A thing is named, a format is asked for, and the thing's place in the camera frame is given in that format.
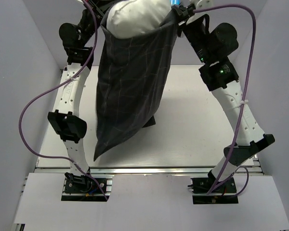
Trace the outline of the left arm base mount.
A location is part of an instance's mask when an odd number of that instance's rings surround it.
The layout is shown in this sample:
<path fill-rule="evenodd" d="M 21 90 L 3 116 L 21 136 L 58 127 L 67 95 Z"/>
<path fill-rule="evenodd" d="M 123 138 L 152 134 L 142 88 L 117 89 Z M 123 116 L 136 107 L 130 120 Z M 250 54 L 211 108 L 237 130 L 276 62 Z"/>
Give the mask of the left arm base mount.
<path fill-rule="evenodd" d="M 111 191 L 111 179 L 96 178 L 94 181 L 87 176 L 75 176 L 65 173 L 65 181 L 61 201 L 66 202 L 106 202 Z"/>

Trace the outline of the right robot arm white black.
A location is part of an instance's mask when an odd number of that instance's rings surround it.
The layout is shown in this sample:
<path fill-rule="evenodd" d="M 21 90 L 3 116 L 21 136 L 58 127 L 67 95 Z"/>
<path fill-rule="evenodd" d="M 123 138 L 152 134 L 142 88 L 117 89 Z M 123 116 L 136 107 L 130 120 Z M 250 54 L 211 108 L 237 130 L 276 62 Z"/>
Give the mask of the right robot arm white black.
<path fill-rule="evenodd" d="M 219 192 L 225 180 L 240 165 L 275 142 L 254 118 L 246 100 L 246 90 L 241 88 L 239 75 L 228 56 L 238 48 L 237 31 L 229 23 L 221 23 L 209 31 L 208 14 L 188 22 L 194 16 L 195 6 L 174 5 L 179 33 L 184 33 L 203 63 L 200 76 L 208 90 L 222 107 L 234 132 L 231 145 L 224 148 L 222 160 L 208 173 L 208 187 Z"/>

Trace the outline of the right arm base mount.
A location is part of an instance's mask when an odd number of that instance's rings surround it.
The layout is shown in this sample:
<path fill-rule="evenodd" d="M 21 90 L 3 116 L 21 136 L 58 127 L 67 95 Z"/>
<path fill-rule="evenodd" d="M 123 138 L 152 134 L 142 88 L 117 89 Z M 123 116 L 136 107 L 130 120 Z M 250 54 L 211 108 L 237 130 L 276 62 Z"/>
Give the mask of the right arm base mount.
<path fill-rule="evenodd" d="M 192 178 L 191 184 L 187 188 L 192 193 L 194 205 L 238 204 L 236 184 L 233 178 L 217 187 L 210 195 L 207 195 L 210 189 L 208 178 Z"/>

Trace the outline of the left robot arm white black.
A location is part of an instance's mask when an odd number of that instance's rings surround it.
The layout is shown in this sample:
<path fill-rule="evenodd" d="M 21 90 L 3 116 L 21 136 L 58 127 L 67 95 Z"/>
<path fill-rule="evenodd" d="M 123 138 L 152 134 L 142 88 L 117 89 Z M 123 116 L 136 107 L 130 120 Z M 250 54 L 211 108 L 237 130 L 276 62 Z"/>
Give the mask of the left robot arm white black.
<path fill-rule="evenodd" d="M 78 24 L 63 23 L 59 28 L 59 37 L 68 56 L 67 67 L 63 70 L 66 83 L 58 106 L 48 113 L 48 121 L 60 136 L 71 161 L 66 177 L 76 179 L 75 185 L 81 192 L 87 192 L 92 187 L 92 180 L 86 176 L 90 174 L 90 167 L 83 145 L 87 123 L 79 117 L 83 88 L 93 63 L 93 49 L 86 47 L 86 44 L 116 1 L 89 0 L 87 3 L 91 9 L 83 10 Z"/>

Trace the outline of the dark grey checked pillowcase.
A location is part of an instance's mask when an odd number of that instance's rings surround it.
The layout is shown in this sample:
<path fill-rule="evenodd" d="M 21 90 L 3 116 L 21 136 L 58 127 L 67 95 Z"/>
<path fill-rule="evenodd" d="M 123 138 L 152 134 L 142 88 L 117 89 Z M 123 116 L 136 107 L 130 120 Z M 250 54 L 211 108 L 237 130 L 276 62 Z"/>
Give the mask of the dark grey checked pillowcase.
<path fill-rule="evenodd" d="M 144 35 L 118 39 L 105 35 L 96 88 L 97 144 L 94 158 L 124 143 L 146 126 L 159 108 L 178 22 L 170 11 L 162 23 Z"/>

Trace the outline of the white pillow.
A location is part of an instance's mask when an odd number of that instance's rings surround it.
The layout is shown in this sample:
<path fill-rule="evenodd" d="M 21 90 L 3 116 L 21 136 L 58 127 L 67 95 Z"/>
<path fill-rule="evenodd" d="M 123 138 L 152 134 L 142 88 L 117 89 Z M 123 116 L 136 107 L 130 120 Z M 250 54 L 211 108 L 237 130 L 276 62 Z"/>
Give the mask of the white pillow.
<path fill-rule="evenodd" d="M 169 0 L 123 0 L 111 7 L 106 28 L 116 38 L 128 39 L 158 28 L 170 11 Z"/>

